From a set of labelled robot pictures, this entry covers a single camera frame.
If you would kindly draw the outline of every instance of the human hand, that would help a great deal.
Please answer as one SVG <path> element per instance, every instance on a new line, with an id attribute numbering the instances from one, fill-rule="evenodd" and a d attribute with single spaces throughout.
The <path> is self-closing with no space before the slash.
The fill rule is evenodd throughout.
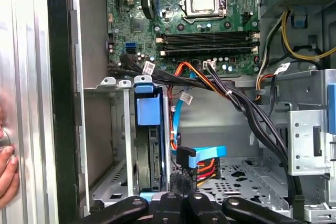
<path id="1" fill-rule="evenodd" d="M 13 150 L 7 146 L 0 152 L 0 209 L 8 205 L 19 188 L 18 158 L 12 157 Z"/>

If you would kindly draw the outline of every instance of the motherboard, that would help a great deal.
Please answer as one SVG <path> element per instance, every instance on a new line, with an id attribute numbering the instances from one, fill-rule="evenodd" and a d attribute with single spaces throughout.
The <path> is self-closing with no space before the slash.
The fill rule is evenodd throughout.
<path id="1" fill-rule="evenodd" d="M 140 67 L 150 61 L 169 73 L 182 61 L 221 75 L 259 70 L 257 0 L 107 0 L 107 19 L 116 67 L 127 53 Z"/>

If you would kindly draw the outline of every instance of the side panel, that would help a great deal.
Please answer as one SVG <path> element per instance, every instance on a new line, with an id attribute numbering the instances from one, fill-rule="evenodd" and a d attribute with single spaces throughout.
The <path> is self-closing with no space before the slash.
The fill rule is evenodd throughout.
<path id="1" fill-rule="evenodd" d="M 0 223 L 58 223 L 47 0 L 0 0 L 0 10 L 0 106 L 20 174 Z"/>

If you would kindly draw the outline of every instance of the cpu socket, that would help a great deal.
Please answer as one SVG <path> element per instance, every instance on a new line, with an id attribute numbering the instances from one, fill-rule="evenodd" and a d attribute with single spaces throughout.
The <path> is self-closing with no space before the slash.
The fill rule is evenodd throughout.
<path id="1" fill-rule="evenodd" d="M 226 0 L 181 0 L 183 19 L 189 24 L 198 20 L 221 19 L 226 17 Z"/>

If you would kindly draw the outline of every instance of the green circuit board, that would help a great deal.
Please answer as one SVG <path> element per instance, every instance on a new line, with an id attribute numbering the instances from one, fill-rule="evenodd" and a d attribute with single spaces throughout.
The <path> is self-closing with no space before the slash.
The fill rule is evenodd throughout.
<path id="1" fill-rule="evenodd" d="M 156 19 L 146 19 L 141 6 L 141 0 L 134 0 L 134 5 L 122 2 L 122 10 L 117 8 L 117 0 L 107 0 L 108 33 L 113 36 L 113 51 L 109 52 L 111 64 L 119 63 L 120 54 L 124 53 L 126 42 L 137 43 L 135 60 L 143 66 L 150 60 L 161 69 L 174 72 L 180 61 L 216 60 L 216 71 L 221 74 L 254 74 L 257 69 L 254 58 L 258 52 L 251 54 L 234 55 L 226 61 L 226 55 L 207 57 L 160 57 L 157 49 L 156 37 L 158 34 L 196 34 L 215 33 L 226 31 L 258 31 L 257 0 L 227 0 L 227 16 L 219 20 L 202 20 L 193 24 L 187 23 L 182 17 L 181 0 L 154 0 L 156 4 Z M 252 13 L 247 22 L 243 22 L 243 13 Z"/>

